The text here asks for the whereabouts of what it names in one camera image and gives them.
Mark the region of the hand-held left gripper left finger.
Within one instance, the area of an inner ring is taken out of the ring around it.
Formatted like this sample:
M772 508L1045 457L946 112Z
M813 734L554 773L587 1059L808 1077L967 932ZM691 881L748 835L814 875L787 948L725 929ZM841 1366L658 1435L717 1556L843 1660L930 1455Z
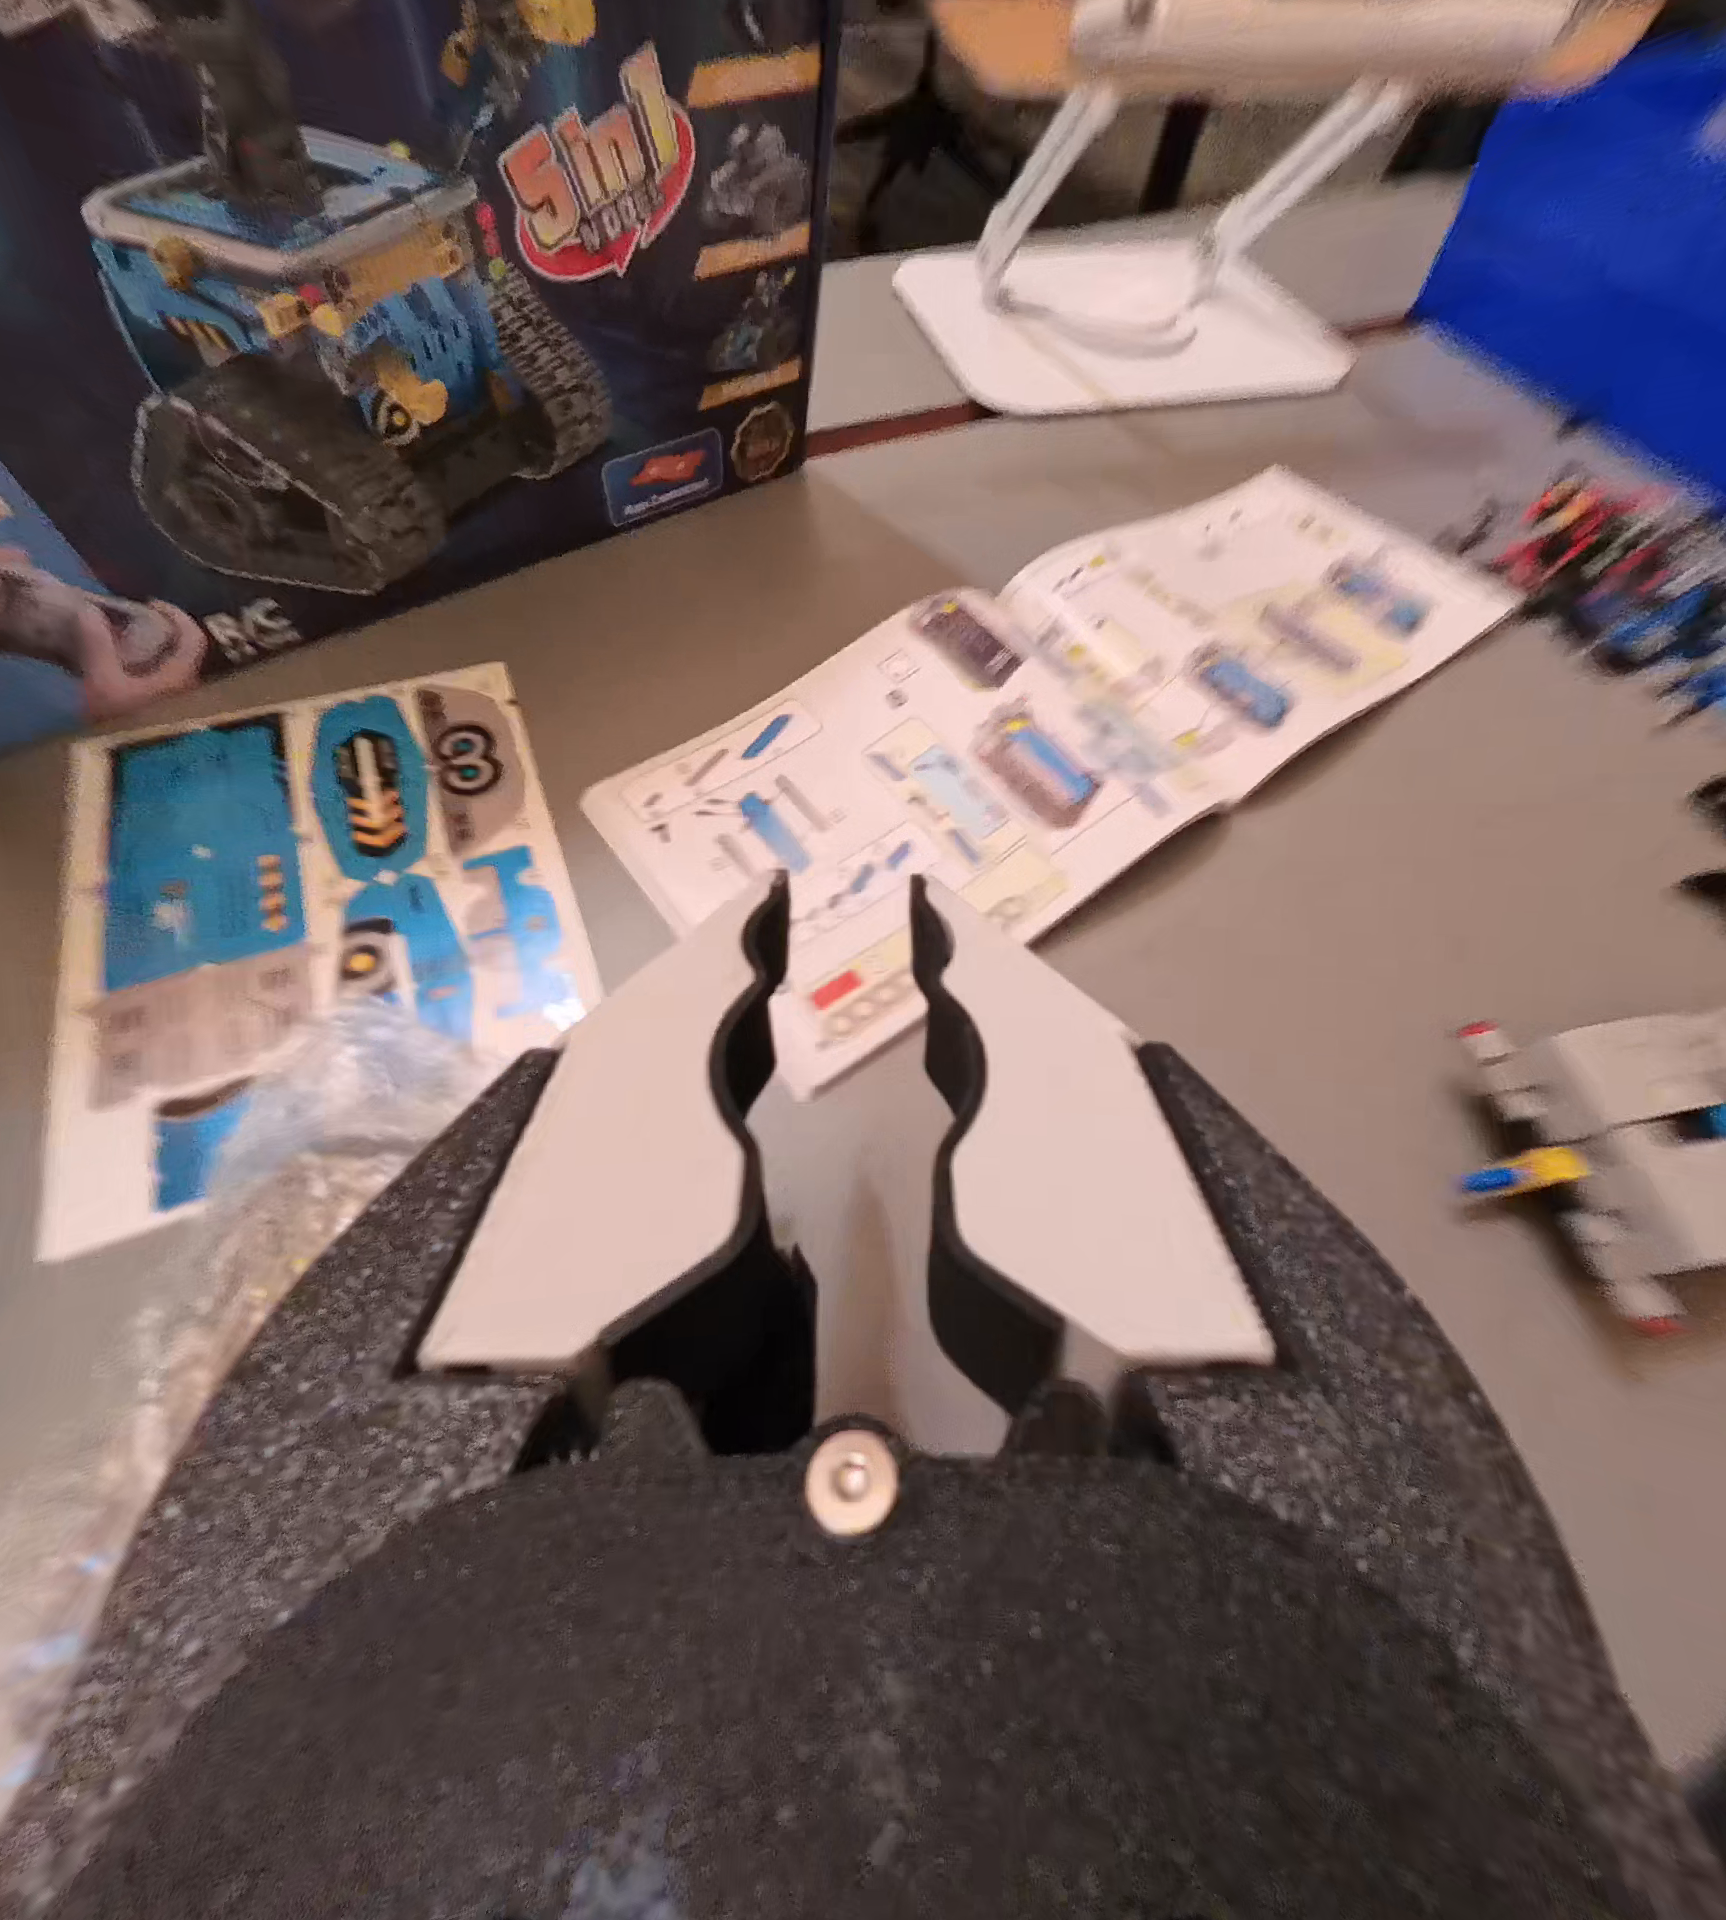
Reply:
M775 1238L749 1127L789 933L789 877L763 877L568 1032L421 1331L421 1374L814 1400L817 1289Z

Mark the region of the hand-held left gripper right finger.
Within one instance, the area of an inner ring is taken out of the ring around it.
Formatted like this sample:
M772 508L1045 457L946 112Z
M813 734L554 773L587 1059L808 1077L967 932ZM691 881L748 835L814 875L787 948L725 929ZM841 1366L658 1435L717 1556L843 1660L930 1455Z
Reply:
M1072 1383L1261 1371L1275 1342L1163 1111L1149 1048L958 893L914 878L923 1070L948 1127L929 1185L927 1319L1022 1411Z

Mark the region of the instruction booklet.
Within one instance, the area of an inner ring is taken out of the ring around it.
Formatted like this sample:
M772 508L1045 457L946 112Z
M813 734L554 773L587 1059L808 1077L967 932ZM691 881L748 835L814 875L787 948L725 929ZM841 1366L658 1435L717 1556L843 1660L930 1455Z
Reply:
M1032 941L1519 605L1288 469L930 594L582 795L674 933L789 877L800 1099L917 1026L907 892Z

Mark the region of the grey black toy brick assembly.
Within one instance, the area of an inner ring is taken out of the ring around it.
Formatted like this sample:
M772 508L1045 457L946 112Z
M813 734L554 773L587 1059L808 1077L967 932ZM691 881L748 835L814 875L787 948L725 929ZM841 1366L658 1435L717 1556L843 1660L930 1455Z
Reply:
M1470 1091L1507 1139L1459 1188L1474 1204L1541 1194L1607 1309L1681 1328L1672 1280L1726 1272L1726 1008L1570 1028L1516 1043L1455 1033Z

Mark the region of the pile of small toy pieces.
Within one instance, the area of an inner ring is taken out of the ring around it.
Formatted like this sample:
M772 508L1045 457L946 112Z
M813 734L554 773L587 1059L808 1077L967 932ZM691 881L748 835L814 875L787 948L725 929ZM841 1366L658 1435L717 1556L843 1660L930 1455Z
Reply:
M1516 591L1600 679L1644 687L1663 731L1711 734L1718 767L1684 805L1721 859L1677 892L1726 926L1726 512L1564 467L1541 492L1484 499L1437 546Z

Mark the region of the clear plastic bag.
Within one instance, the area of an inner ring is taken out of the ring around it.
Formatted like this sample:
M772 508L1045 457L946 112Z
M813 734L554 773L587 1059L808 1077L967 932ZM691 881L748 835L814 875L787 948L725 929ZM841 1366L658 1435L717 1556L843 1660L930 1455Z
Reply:
M255 1087L197 1213L35 1266L0 1175L0 1819L203 1405L308 1266L498 1067L339 1013Z

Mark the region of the sticker sheet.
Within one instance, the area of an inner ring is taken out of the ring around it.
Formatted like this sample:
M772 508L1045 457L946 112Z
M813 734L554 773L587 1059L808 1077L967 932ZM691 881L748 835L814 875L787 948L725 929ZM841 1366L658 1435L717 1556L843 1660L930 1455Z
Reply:
M500 662L68 762L41 1265L199 1211L255 1093L347 1004L503 1065L602 998Z

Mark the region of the white stand with wooden board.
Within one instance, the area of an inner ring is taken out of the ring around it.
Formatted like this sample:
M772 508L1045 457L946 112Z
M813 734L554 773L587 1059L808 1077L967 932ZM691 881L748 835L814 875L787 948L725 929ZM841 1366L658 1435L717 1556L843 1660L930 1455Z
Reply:
M998 100L1057 100L969 252L914 254L894 291L965 397L1068 419L1304 397L1348 373L1329 324L1246 262L1258 237L1431 98L1561 98L1644 38L1647 3L929 4ZM1037 242L1075 163L1139 100L1330 106L1184 237Z

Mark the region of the toy building kit box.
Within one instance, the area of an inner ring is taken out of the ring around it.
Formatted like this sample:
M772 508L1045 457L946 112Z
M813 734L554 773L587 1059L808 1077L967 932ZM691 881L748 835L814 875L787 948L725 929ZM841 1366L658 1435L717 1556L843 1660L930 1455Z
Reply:
M0 3L0 755L800 467L839 26Z

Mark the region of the blue plastic bin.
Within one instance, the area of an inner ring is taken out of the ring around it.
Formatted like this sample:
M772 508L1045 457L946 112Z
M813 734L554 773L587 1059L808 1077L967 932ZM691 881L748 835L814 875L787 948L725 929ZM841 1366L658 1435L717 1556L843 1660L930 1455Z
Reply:
M1726 31L1503 105L1411 313L1726 501Z

